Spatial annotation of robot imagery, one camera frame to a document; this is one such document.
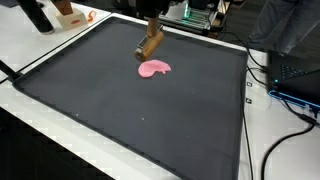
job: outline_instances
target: table surface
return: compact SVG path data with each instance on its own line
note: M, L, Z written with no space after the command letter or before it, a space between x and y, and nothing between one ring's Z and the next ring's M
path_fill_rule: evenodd
M144 21L118 14L112 14L112 16L146 24ZM180 30L167 27L165 27L165 29L230 48L245 50L240 46L182 32ZM45 61L73 41L75 41L75 39L68 41L55 51L48 53L22 72L28 72L32 67ZM265 53L252 51L252 55L258 62L262 64L266 62L267 55ZM249 60L249 66L253 67L251 60ZM261 80L263 79L263 75L257 74L257 76L261 78ZM255 180L258 180L260 179L261 161L269 146L282 136L305 129L307 124L289 113L278 100L269 97L266 89L255 83L250 74L247 76L247 82L253 83L252 87L247 86L246 88L246 97L252 99L252 104L246 104L245 113L254 175ZM0 85L0 106L114 179L178 179L170 172L118 145L112 140L21 94L12 87L9 81L5 81ZM266 167L266 179L318 179L318 177L320 177L319 138L320 130L315 128L307 135L290 139L281 144L270 156ZM239 180L248 179L250 179L250 169L247 144L243 131Z
M41 35L20 6L6 8L0 5L0 17L2 20L0 24L0 60L15 71L39 59L44 54L111 14L107 11L72 3L72 7L81 10L86 17L92 10L97 14L94 21L89 23L88 26L85 25L70 31L64 31L55 17L57 12L55 6L48 0L40 0L40 2L45 4L42 10L55 28L54 34ZM0 81L6 77L4 73L0 72Z

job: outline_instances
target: pink dough blob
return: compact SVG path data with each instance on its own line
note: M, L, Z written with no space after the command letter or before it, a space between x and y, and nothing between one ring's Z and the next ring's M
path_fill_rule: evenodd
M146 61L142 63L138 69L139 75L144 78L153 76L155 72L166 74L167 71L171 71L170 66L159 60Z

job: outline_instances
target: black tray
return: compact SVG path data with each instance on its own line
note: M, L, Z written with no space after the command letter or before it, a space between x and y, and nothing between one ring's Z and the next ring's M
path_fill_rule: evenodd
M172 72L142 79L145 34L107 19L14 87L182 179L238 179L246 52L165 32L154 58Z

